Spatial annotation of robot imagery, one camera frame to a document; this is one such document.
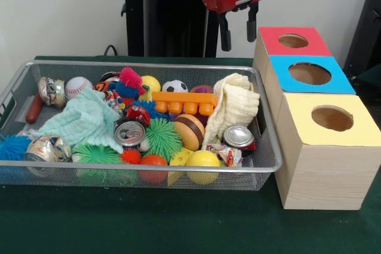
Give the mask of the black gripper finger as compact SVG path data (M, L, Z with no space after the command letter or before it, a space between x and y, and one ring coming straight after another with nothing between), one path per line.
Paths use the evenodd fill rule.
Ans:
M246 36L248 42L254 42L257 38L257 13L258 2L248 2L248 21L246 22Z
M220 26L221 49L225 52L229 52L231 51L232 45L226 13L218 15L218 22Z

